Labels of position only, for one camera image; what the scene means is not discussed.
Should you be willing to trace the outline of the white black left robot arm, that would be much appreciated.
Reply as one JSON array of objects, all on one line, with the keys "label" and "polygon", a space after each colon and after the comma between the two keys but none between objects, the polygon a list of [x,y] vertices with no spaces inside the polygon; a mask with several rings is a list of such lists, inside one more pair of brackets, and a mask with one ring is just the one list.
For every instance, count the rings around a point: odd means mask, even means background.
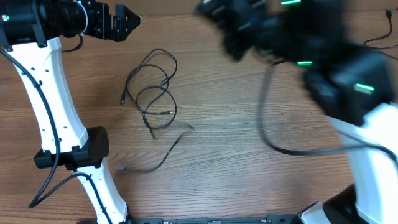
[{"label": "white black left robot arm", "polygon": [[96,1],[2,1],[1,53],[17,69],[40,129],[40,169],[60,166],[83,185],[97,223],[134,223],[114,184],[107,157],[109,139],[102,126],[84,127],[65,78],[61,37],[88,35],[121,42],[140,17],[117,4],[111,15]]}]

